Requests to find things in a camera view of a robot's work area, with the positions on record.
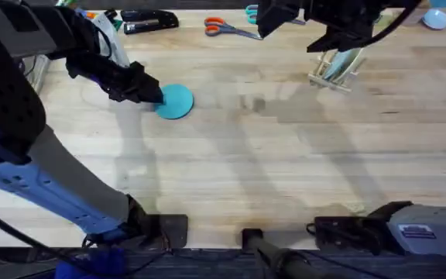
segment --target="teal disc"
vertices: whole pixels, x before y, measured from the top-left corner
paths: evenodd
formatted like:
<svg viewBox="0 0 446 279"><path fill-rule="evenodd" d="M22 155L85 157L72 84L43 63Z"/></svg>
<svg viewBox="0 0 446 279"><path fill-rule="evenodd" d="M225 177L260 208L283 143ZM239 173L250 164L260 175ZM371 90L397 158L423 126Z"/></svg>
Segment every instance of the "teal disc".
<svg viewBox="0 0 446 279"><path fill-rule="evenodd" d="M161 88L163 104L154 104L154 111L164 119L179 119L187 115L194 106L194 96L182 84L170 84Z"/></svg>

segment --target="wooden table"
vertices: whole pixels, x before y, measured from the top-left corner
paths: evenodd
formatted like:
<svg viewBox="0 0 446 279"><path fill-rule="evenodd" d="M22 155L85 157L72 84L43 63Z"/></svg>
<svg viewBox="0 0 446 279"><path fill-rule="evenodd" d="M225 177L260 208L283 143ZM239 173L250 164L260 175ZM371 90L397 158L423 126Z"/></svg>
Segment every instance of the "wooden table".
<svg viewBox="0 0 446 279"><path fill-rule="evenodd" d="M41 98L63 144L148 212L186 213L190 247L236 247L245 227L314 247L304 223L390 201L446 205L446 30L401 27L369 47L351 94L310 86L324 26L285 24L264 41L204 35L206 16L256 30L243 11L177 11L179 29L122 36L131 60L196 106L168 121L110 102L53 62ZM82 232L0 191L0 216L50 246ZM0 246L21 246L0 231Z"/></svg>

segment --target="label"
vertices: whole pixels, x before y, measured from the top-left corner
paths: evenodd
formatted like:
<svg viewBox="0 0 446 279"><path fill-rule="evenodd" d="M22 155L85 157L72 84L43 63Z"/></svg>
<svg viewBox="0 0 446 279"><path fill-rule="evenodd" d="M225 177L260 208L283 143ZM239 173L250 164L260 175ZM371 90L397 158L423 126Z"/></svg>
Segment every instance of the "label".
<svg viewBox="0 0 446 279"><path fill-rule="evenodd" d="M405 224L399 225L400 233L406 238L412 239L436 239L433 230L428 225Z"/></svg>

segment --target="teal scissors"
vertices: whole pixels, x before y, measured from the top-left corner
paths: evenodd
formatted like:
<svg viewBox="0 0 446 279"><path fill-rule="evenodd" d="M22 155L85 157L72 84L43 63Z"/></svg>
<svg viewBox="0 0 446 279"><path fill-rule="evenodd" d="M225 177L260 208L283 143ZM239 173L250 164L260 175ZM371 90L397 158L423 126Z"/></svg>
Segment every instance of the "teal scissors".
<svg viewBox="0 0 446 279"><path fill-rule="evenodd" d="M247 14L247 21L251 24L256 24L258 7L259 5L248 5L247 8L245 8L245 13ZM305 21L299 19L290 20L290 23L298 25L306 25Z"/></svg>
<svg viewBox="0 0 446 279"><path fill-rule="evenodd" d="M205 19L204 24L206 25L206 36L217 36L223 33L228 33L246 36L255 40L262 40L261 36L237 29L234 26L227 24L227 22L222 18L209 17Z"/></svg>

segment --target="blue circular object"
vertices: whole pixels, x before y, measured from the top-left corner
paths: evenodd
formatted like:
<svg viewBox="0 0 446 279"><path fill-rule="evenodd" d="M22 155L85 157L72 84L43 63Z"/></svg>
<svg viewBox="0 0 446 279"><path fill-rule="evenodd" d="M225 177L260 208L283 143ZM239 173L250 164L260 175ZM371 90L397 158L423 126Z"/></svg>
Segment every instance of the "blue circular object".
<svg viewBox="0 0 446 279"><path fill-rule="evenodd" d="M164 103L154 104L154 111L164 119L179 119L194 106L192 92L182 84L170 84L161 88Z"/></svg>
<svg viewBox="0 0 446 279"><path fill-rule="evenodd" d="M430 9L424 16L423 22L432 29L444 29L446 27L446 13L439 9Z"/></svg>

